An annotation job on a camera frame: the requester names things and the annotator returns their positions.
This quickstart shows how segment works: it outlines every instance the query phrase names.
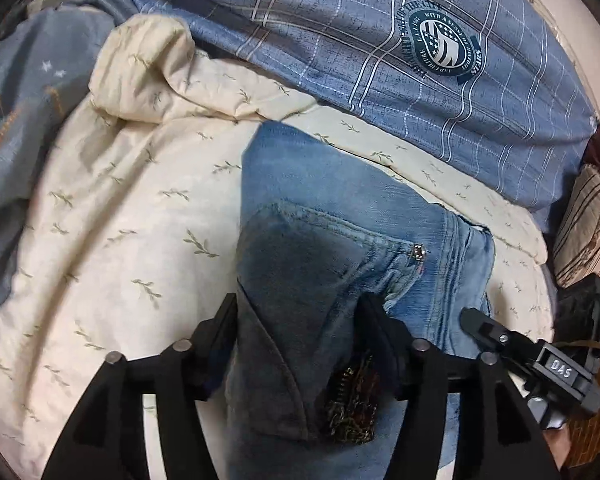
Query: circular logo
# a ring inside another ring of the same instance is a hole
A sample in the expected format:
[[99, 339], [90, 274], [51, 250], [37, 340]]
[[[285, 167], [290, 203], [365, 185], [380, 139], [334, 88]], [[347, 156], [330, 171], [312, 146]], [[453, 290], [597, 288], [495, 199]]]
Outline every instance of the circular logo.
[[462, 84], [482, 66], [480, 44], [450, 16], [427, 4], [425, 7], [424, 3], [411, 2], [398, 12], [407, 62], [417, 64], [416, 71], [423, 68], [437, 75], [454, 76]]

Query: blue plaid fabric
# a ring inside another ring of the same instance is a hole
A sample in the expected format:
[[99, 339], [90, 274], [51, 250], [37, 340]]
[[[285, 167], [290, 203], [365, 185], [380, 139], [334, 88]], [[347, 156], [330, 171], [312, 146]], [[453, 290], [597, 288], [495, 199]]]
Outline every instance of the blue plaid fabric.
[[133, 0], [536, 212], [570, 192], [594, 110], [526, 0]]

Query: cream floral bedsheet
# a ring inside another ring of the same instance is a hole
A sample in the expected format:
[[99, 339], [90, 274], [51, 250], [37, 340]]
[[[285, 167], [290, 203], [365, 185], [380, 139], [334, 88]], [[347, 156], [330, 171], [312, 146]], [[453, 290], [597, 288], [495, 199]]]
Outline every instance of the cream floral bedsheet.
[[[161, 352], [234, 290], [240, 158], [263, 120], [292, 124], [487, 225], [498, 318], [550, 336], [541, 234], [526, 210], [472, 177], [244, 63], [209, 59], [173, 18], [135, 16], [115, 30], [90, 90], [48, 160], [0, 310], [0, 450], [22, 480], [42, 474], [107, 351]], [[200, 410], [226, 478], [222, 394]], [[155, 422], [150, 399], [145, 411]], [[152, 478], [164, 478], [155, 428], [147, 439]]]

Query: metal rivet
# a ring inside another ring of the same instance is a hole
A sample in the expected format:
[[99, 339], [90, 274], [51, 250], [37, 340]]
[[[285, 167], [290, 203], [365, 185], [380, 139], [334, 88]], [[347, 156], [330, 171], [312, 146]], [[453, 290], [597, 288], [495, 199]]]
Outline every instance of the metal rivet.
[[188, 339], [180, 339], [173, 344], [173, 349], [176, 352], [186, 352], [191, 348], [191, 341]]
[[492, 352], [483, 352], [480, 355], [480, 359], [482, 359], [482, 362], [486, 365], [494, 365], [498, 362], [498, 356]]
[[122, 354], [120, 352], [109, 352], [104, 360], [110, 365], [116, 364], [118, 361], [122, 359]]
[[431, 348], [431, 343], [429, 343], [429, 341], [420, 338], [414, 339], [411, 345], [413, 346], [413, 349], [417, 350], [418, 352], [426, 352], [429, 350], [429, 348]]

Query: blue denim jeans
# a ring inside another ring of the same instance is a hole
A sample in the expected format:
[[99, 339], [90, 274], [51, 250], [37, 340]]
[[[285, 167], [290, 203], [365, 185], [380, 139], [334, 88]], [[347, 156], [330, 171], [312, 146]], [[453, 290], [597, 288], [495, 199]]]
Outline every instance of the blue denim jeans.
[[[487, 229], [295, 128], [263, 124], [242, 160], [230, 478], [383, 478], [405, 402], [382, 396], [368, 444], [319, 434], [329, 378], [352, 354], [357, 300], [382, 294], [414, 336], [474, 357], [459, 313], [490, 314], [493, 255]], [[455, 456], [457, 396], [447, 413], [441, 466]]]

